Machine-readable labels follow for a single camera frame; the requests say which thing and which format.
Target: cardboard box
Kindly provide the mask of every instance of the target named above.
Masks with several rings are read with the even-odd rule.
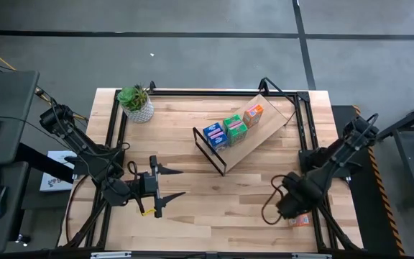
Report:
[[[288,224],[291,227],[302,227],[309,225],[309,213],[298,215],[294,219],[289,219]]]
[[[230,125],[235,125],[238,122],[241,122],[241,117],[238,114],[234,114],[233,116],[226,118],[223,120],[223,128],[226,134],[228,134],[228,128]]]
[[[248,110],[244,112],[244,123],[247,128],[253,127],[255,124],[258,123],[259,118],[261,118],[263,114],[263,108],[259,104],[255,104],[254,106],[250,107]]]
[[[207,140],[209,139],[210,136],[218,134],[222,131],[223,130],[218,122],[203,129],[204,136],[206,137]]]
[[[216,152],[220,152],[228,147],[228,137],[224,132],[212,135],[208,141]]]
[[[247,126],[241,122],[231,128],[227,132],[230,146],[233,146],[245,139],[247,135]]]

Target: white plant pot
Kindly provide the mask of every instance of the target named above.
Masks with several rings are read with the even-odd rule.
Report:
[[[127,117],[136,123],[144,123],[149,121],[152,118],[152,115],[155,113],[155,108],[152,105],[150,98],[147,95],[147,102],[144,106],[138,111],[130,111],[126,107],[122,106],[122,109],[126,113]]]

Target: wooden board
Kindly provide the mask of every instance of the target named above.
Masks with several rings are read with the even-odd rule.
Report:
[[[247,130],[247,136],[245,140],[236,144],[235,146],[228,147],[219,153],[221,159],[226,163],[225,172],[231,170],[231,168],[233,168],[238,162],[244,159],[246,155],[250,154],[251,151],[253,151],[265,140],[267,140],[268,137],[278,131],[288,121],[288,119],[284,117],[273,105],[271,105],[271,103],[268,102],[266,98],[261,94],[255,96],[241,108],[237,109],[233,113],[230,113],[225,118],[230,117],[233,114],[238,114],[242,118],[244,112],[255,104],[259,104],[263,108],[263,114],[258,124]],[[220,125],[223,124],[222,119],[217,122],[220,123]],[[214,123],[215,122],[208,120],[207,122],[204,122],[202,125],[198,126],[198,131],[202,134],[202,131],[205,127],[208,127]],[[197,138],[197,143],[208,154],[210,154],[210,158],[218,168],[222,169],[224,167],[220,160],[209,150],[207,144],[202,141],[201,138]]]
[[[87,134],[104,143],[115,89],[97,89]],[[285,117],[293,106],[285,98],[267,98]],[[313,117],[320,146],[337,138],[327,91],[310,91]],[[125,141],[131,144],[125,163],[134,160],[139,170],[149,170],[150,155],[168,168],[185,171],[182,175],[161,176],[161,194],[179,191],[177,198],[163,210],[163,218],[142,217],[136,204],[112,209],[107,250],[182,250],[242,252],[314,252],[313,226],[290,228],[280,221],[266,225],[260,210],[273,189],[271,177],[290,171],[299,173],[297,152],[300,149],[295,117],[232,168],[225,177],[215,171],[193,143],[193,125],[219,121],[250,100],[249,97],[152,96],[155,115],[146,124],[127,123]],[[116,142],[120,116],[114,131]],[[129,179],[126,173],[123,178]],[[70,213],[70,235],[76,233],[90,213],[94,187],[90,181],[78,190]],[[349,187],[334,180],[328,192],[332,214],[341,228],[358,246],[362,241]],[[144,200],[147,209],[151,199]],[[269,220],[277,216],[269,206],[264,211]],[[322,220],[326,244],[325,222]],[[96,233],[100,230],[98,220]],[[65,243],[65,233],[59,245]]]

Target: yellow tag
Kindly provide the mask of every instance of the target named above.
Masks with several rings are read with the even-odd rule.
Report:
[[[156,212],[156,210],[155,209],[148,209],[147,211],[145,211],[144,213],[142,213],[142,216],[146,216],[149,213],[153,213],[153,212]]]

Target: gray floor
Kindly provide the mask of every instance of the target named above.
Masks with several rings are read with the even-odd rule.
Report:
[[[414,0],[300,0],[300,8],[306,33],[414,35]],[[291,0],[0,0],[0,29],[297,32]],[[414,107],[414,40],[308,40],[308,51],[316,88],[328,90],[332,104],[378,112],[380,129]],[[0,36],[0,56],[19,70],[38,70],[41,87],[86,116],[96,88],[151,80],[159,87],[256,88],[268,76],[284,89],[308,89],[293,39]],[[35,99],[29,120],[37,123],[45,109]],[[29,127],[23,140],[40,152],[61,150]],[[411,195],[411,183],[392,139],[376,145],[375,155],[405,252],[414,255],[414,210],[395,206]],[[40,176],[30,181],[35,186]],[[54,246],[62,214],[34,213],[37,241],[29,249]]]

